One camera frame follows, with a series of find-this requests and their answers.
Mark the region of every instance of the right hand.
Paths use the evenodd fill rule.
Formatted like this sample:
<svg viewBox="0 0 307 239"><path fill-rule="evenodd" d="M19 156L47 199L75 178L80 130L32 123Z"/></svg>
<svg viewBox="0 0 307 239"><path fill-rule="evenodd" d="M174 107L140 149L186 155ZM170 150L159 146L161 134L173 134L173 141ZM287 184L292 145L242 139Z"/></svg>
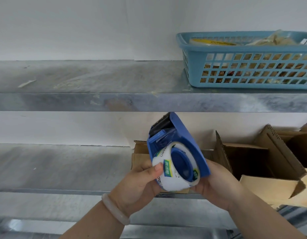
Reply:
<svg viewBox="0 0 307 239"><path fill-rule="evenodd" d="M211 160L206 161L210 176L201 178L191 189L215 206L229 211L233 204L243 198L245 189L225 167Z"/></svg>

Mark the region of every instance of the green logo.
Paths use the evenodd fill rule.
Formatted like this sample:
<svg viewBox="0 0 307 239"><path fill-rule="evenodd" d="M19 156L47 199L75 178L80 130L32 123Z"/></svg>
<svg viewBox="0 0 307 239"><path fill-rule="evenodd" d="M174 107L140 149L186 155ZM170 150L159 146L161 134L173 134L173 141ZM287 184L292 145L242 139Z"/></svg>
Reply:
<svg viewBox="0 0 307 239"><path fill-rule="evenodd" d="M193 181L198 178L198 171L196 169L193 170Z"/></svg>
<svg viewBox="0 0 307 239"><path fill-rule="evenodd" d="M163 160L163 173L165 174L165 177L172 177L169 160Z"/></svg>

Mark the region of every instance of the open cardboard box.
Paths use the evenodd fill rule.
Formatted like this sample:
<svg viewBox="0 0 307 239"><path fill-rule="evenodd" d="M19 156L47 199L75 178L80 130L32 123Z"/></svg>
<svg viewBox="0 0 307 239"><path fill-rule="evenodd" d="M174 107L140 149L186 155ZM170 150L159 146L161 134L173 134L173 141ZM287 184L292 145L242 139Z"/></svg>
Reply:
<svg viewBox="0 0 307 239"><path fill-rule="evenodd" d="M134 153L132 154L132 168L141 165L146 160L150 160L147 143L145 141L134 141L136 143ZM188 194L189 188L181 191L174 191L172 193Z"/></svg>
<svg viewBox="0 0 307 239"><path fill-rule="evenodd" d="M268 124L253 145L222 143L210 158L227 168L240 183L270 205L281 205L305 189L306 170Z"/></svg>
<svg viewBox="0 0 307 239"><path fill-rule="evenodd" d="M284 146L289 146L290 150L293 151L294 155L307 171L307 156L303 151L304 148L307 152L307 127L303 127L299 132L276 131L276 133L285 142ZM307 207L307 175L301 180L306 185L306 189L282 204Z"/></svg>

